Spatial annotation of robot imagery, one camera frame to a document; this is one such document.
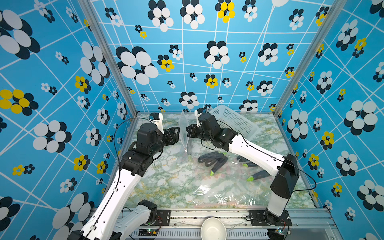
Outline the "eggplant with green stem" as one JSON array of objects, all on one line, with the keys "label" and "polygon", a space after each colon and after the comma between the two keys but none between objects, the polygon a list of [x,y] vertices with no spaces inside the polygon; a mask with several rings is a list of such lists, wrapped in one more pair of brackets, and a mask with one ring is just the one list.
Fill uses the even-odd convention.
[{"label": "eggplant with green stem", "polygon": [[265,170],[259,171],[255,174],[253,174],[252,176],[248,177],[247,182],[252,182],[252,181],[264,179],[264,178],[267,178],[269,176],[270,176],[270,174],[267,171],[265,171]]}]

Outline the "clear pink-dotted zip bag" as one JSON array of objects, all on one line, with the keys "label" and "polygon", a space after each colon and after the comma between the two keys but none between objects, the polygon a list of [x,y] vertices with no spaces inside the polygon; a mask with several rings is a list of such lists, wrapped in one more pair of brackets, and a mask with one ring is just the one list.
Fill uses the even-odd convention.
[{"label": "clear pink-dotted zip bag", "polygon": [[239,164],[241,173],[245,174],[244,179],[241,181],[240,187],[244,193],[241,193],[241,200],[239,200],[239,205],[243,206],[265,206],[268,204],[270,197],[272,195],[272,190],[270,185],[274,178],[270,175],[267,178],[247,182],[247,178],[253,174],[263,171],[260,166],[258,167],[244,167],[243,162],[250,162],[248,159],[237,155],[236,160]]}]

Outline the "white plastic basket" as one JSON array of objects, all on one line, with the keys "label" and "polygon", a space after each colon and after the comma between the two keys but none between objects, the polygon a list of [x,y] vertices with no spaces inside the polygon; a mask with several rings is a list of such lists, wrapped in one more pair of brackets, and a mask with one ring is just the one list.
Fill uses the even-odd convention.
[{"label": "white plastic basket", "polygon": [[227,128],[227,125],[229,125],[234,131],[241,133],[247,140],[252,140],[261,132],[261,128],[256,123],[224,105],[217,106],[210,110],[209,113],[215,116],[218,122],[220,121],[219,124],[222,128]]}]

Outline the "dark purple eggplant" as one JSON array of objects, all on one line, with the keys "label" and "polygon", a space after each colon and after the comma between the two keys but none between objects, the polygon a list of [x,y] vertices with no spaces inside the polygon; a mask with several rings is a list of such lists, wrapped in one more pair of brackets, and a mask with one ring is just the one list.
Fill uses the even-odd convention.
[{"label": "dark purple eggplant", "polygon": [[253,163],[253,162],[243,162],[243,166],[244,167],[258,167],[257,164]]}]

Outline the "white bowl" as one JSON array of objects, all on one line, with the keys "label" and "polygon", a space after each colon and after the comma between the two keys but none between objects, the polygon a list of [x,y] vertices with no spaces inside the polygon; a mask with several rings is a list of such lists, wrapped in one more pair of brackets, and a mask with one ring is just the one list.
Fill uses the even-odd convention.
[{"label": "white bowl", "polygon": [[202,240],[226,240],[226,227],[221,220],[208,218],[202,224],[201,238]]}]

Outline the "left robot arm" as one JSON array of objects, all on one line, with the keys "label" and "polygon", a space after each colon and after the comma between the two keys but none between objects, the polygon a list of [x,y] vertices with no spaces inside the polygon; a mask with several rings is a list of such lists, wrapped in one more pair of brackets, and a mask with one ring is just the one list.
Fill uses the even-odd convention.
[{"label": "left robot arm", "polygon": [[142,224],[153,222],[157,205],[143,200],[135,210],[120,218],[124,205],[165,146],[179,141],[180,128],[163,129],[161,121],[142,124],[137,140],[119,161],[119,171],[100,206],[85,226],[70,233],[70,240],[125,240]]}]

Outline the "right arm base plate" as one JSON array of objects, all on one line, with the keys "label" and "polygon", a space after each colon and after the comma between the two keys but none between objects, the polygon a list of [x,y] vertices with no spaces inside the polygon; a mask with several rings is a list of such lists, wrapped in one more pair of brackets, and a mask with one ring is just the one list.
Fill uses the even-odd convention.
[{"label": "right arm base plate", "polygon": [[276,217],[265,210],[250,210],[246,220],[254,227],[291,227],[292,221],[288,211],[284,210],[280,217]]}]

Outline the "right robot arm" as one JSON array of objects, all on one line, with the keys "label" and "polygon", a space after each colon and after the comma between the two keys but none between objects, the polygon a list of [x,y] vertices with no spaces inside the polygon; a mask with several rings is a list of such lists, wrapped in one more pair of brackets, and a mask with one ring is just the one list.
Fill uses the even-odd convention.
[{"label": "right robot arm", "polygon": [[246,140],[231,128],[221,128],[215,116],[203,109],[196,110],[195,116],[197,122],[186,128],[189,138],[211,142],[218,149],[244,157],[274,177],[264,219],[268,225],[276,226],[282,220],[300,177],[296,158],[291,154],[275,154]]}]

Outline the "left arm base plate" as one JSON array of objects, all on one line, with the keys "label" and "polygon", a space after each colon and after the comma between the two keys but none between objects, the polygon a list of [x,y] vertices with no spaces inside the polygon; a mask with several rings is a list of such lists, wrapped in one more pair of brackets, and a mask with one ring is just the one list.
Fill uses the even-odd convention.
[{"label": "left arm base plate", "polygon": [[150,214],[149,220],[142,226],[169,226],[171,219],[171,210],[157,210],[156,214]]}]

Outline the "aluminium front rail frame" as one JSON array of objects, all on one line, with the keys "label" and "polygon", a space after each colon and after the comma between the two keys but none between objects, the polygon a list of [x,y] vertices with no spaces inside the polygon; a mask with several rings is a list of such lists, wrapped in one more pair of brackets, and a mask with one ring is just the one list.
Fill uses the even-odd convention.
[{"label": "aluminium front rail frame", "polygon": [[127,216],[121,216],[122,210],[98,208],[94,215],[80,231],[70,234],[71,240],[125,240],[141,225],[160,222],[154,227],[158,237],[171,239],[167,226],[186,225],[197,227],[203,240],[225,240],[229,231],[239,227],[265,227],[277,231],[290,231],[294,228],[333,229],[336,223],[325,209],[306,209],[284,211],[279,218],[268,219],[265,211],[260,209],[197,209],[174,210],[164,219],[156,216],[154,206],[138,205]]}]

